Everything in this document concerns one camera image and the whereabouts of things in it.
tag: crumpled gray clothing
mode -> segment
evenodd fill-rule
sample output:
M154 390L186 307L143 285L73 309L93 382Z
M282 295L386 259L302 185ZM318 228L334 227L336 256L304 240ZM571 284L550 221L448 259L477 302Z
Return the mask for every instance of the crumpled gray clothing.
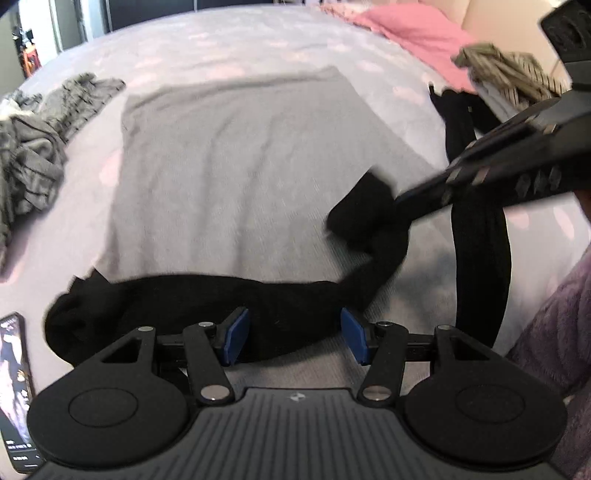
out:
M48 208L57 195L67 160L64 144L123 88L123 80L82 73L43 101L20 90L9 96L27 115L0 121L0 273L15 218Z
M52 204L65 161L63 141L39 116L0 121L0 271L15 217Z
M81 73L47 95L38 113L64 142L69 142L124 88L123 80L97 80L93 73Z

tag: bed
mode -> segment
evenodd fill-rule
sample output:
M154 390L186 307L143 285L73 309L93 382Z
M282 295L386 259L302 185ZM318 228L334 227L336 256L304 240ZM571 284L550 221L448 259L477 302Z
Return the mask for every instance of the bed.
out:
M49 211L30 216L18 226L0 277L0 312L18 311L27 320L37 391L71 368L44 341L44 313L67 290L72 277L86 275L102 253L118 184L120 120L128 96L163 85L324 66L339 69L391 131L424 160L425 172L445 168L444 124L427 87L444 85L439 74L385 38L307 7L214 9L150 21L71 49L24 83L25 93L48 93L69 76L85 71L127 83L127 90L68 145L69 162L57 201ZM591 229L572 196L514 207L506 217L513 272L495 345L499 353L512 346L591 240ZM372 319L384 311L395 312L389 319L417 333L453 323L455 258L448 210L413 226L408 257L388 292L371 309ZM245 385L355 388L363 372L336 337L262 365L239 365L230 369L229 376L238 389ZM427 374L427 365L409 365L404 388ZM0 450L0 475L17 478L5 451Z

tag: blue gripper pad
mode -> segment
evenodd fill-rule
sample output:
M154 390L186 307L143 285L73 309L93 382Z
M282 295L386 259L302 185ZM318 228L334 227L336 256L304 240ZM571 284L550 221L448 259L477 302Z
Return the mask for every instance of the blue gripper pad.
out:
M234 365L251 329L251 316L248 309L236 319L226 332L226 341L222 352L222 365Z
M340 329L349 350L361 365L369 364L369 349L365 339L365 330L355 316L347 309L340 311Z

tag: door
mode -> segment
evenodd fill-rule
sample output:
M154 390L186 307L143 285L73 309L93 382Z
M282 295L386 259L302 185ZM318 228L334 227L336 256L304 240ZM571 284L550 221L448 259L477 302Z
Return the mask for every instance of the door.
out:
M79 0L50 0L55 5L56 33L61 43L60 49L80 45L85 38L82 36L82 15Z

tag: striped clothing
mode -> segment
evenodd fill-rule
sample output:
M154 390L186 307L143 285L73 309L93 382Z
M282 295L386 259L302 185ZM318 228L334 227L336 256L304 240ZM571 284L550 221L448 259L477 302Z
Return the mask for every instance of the striped clothing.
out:
M470 68L474 81L490 82L518 110L561 96L567 89L546 75L529 53L503 52L491 43L476 43L453 58L458 67Z

